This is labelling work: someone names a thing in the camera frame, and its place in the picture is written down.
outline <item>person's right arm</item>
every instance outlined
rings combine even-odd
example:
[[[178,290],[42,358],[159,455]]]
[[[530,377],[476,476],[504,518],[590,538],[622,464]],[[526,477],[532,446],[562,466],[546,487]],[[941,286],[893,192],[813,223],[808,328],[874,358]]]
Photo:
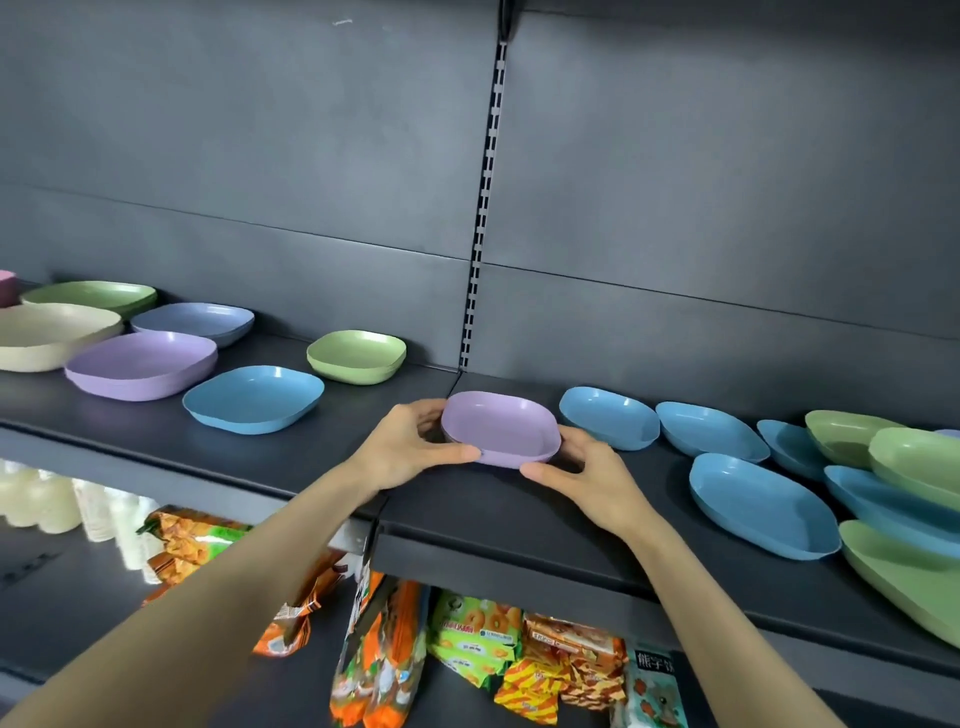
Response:
[[[543,463],[520,472],[572,499],[622,539],[643,566],[721,728],[842,728],[714,581],[680,534],[637,488],[623,460],[584,431],[561,427],[566,473]]]

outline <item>person's left hand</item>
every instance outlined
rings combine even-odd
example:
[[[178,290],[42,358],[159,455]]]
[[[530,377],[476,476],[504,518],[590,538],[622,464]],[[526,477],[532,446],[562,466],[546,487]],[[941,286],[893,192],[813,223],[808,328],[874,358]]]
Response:
[[[397,404],[349,458],[371,496],[395,488],[435,465],[471,463],[480,457],[473,445],[428,443],[426,434],[440,419],[446,400]]]

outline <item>person's left arm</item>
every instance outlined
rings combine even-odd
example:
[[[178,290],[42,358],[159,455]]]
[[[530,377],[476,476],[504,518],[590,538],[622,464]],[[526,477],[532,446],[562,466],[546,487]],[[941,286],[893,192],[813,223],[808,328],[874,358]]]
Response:
[[[426,468],[480,456],[469,445],[421,438],[444,404],[420,400],[394,407],[350,459],[109,632],[0,726],[203,725],[241,677],[277,610],[300,591],[357,506]]]

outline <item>forearm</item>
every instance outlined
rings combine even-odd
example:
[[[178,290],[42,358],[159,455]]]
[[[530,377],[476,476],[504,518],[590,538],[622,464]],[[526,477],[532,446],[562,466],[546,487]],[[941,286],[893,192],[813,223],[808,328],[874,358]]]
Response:
[[[721,728],[841,728],[680,535],[657,517],[625,539],[680,638]]]
[[[8,716],[23,726],[200,725],[279,607],[368,492],[333,469],[163,598],[139,610]],[[156,706],[145,710],[145,706]]]

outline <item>blue plate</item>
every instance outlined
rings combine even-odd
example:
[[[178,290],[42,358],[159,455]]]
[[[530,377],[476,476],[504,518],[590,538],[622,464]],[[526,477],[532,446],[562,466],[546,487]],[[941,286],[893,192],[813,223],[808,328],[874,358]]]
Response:
[[[643,402],[595,387],[572,387],[560,400],[560,412],[612,448],[637,450],[660,437],[660,418]]]
[[[826,474],[830,492],[867,525],[924,551],[960,558],[960,512],[888,485],[868,471],[831,465]]]
[[[183,396],[183,406],[204,425],[263,435],[292,425],[323,393],[318,376],[283,367],[240,367],[198,384]]]
[[[693,461],[690,491],[711,521],[734,536],[796,561],[840,550],[826,503],[800,483],[759,465],[709,452]]]
[[[218,303],[168,303],[134,316],[134,331],[175,331],[212,339],[228,347],[253,327],[253,312]]]
[[[660,428],[670,444],[684,455],[705,452],[738,457],[758,463],[770,457],[770,449],[749,425],[718,409],[662,401],[657,405]]]
[[[824,480],[824,468],[830,462],[817,449],[806,427],[788,425],[779,420],[760,420],[756,429],[770,446],[774,462],[781,468],[810,480]]]

